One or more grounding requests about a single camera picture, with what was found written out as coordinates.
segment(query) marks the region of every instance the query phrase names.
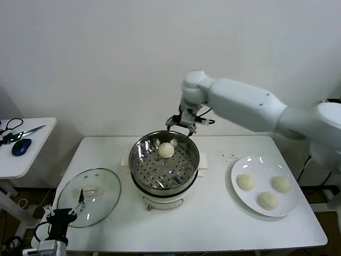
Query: glass lid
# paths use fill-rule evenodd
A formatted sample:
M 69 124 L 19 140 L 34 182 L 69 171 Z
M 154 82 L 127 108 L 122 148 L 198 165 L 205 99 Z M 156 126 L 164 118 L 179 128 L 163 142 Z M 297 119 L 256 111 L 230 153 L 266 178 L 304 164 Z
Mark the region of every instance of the glass lid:
M 121 194 L 121 184 L 115 173 L 97 168 L 75 176 L 63 188 L 58 198 L 57 208 L 74 208 L 83 190 L 85 208 L 77 214 L 71 227 L 84 228 L 105 219 L 117 205 Z

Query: blue mouse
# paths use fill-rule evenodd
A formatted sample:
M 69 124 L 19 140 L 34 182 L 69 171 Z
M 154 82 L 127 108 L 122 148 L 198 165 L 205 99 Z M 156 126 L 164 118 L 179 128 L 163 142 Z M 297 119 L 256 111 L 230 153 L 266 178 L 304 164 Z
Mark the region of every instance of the blue mouse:
M 12 155 L 13 156 L 22 156 L 26 153 L 27 149 L 31 145 L 31 139 L 22 139 L 17 141 L 12 148 Z

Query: white plate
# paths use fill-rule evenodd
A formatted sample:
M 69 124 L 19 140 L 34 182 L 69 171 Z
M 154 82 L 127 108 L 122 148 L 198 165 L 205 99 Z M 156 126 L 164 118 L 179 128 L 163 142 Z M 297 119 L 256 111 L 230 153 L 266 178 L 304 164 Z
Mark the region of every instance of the white plate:
M 256 186 L 250 191 L 243 190 L 237 184 L 237 177 L 244 173 L 251 174 L 255 179 Z M 289 173 L 289 169 L 274 163 L 269 158 L 248 156 L 234 164 L 231 171 L 231 181 L 239 198 L 251 209 L 266 216 L 282 217 L 290 214 L 297 205 L 297 182 Z M 287 193 L 279 192 L 271 184 L 272 179 L 280 175 L 290 179 L 291 189 Z M 278 198 L 279 204 L 272 211 L 263 208 L 259 202 L 259 195 L 265 191 L 274 193 Z

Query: dough ball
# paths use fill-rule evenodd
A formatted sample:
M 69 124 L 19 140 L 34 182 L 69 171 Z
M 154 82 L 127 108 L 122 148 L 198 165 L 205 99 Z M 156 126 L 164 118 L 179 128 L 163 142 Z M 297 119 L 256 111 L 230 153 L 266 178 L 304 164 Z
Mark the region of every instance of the dough ball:
M 278 206 L 278 199 L 276 195 L 271 192 L 263 192 L 259 196 L 259 202 L 261 203 L 262 207 L 270 211 L 276 209 Z
M 272 179 L 272 185 L 279 192 L 286 193 L 290 190 L 290 179 L 286 176 L 277 176 Z
M 237 183 L 239 187 L 246 191 L 253 189 L 256 185 L 254 178 L 248 173 L 239 175 L 237 178 Z
M 159 146 L 158 153 L 162 158 L 170 158 L 174 155 L 174 147 L 169 142 L 164 142 Z

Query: small white table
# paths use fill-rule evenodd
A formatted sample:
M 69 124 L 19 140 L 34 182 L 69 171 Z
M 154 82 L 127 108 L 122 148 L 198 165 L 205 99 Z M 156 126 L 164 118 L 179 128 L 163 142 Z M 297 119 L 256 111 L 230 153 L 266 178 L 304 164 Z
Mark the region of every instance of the small white table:
M 7 122 L 8 120 L 2 120 L 0 129 L 4 130 Z M 14 129 L 13 134 L 28 131 L 41 125 L 46 126 L 25 137 L 31 139 L 32 144 L 22 156 L 12 155 L 14 143 L 0 146 L 0 186 L 7 192 L 7 194 L 0 192 L 0 208 L 20 220 L 21 223 L 16 233 L 20 237 L 25 234 L 26 229 L 35 227 L 40 220 L 33 218 L 32 212 L 23 211 L 10 199 L 11 195 L 17 196 L 18 192 L 6 180 L 20 178 L 28 172 L 55 124 L 56 119 L 54 117 L 23 119 L 23 124 Z
M 137 137 L 85 138 L 79 145 L 54 200 L 77 174 L 102 167 L 120 178 L 122 191 L 111 214 L 96 225 L 71 228 L 68 251 L 91 252 L 207 252 L 292 249 L 322 246 L 327 237 L 303 193 L 295 210 L 283 218 L 262 216 L 237 197 L 229 175 L 236 158 L 248 155 L 271 157 L 287 164 L 270 137 L 192 137 L 207 154 L 208 169 L 193 184 L 190 198 L 172 210 L 148 211 L 127 167 L 121 166 L 126 150 Z M 47 225 L 38 237 L 47 237 Z M 38 243 L 32 240 L 33 248 Z

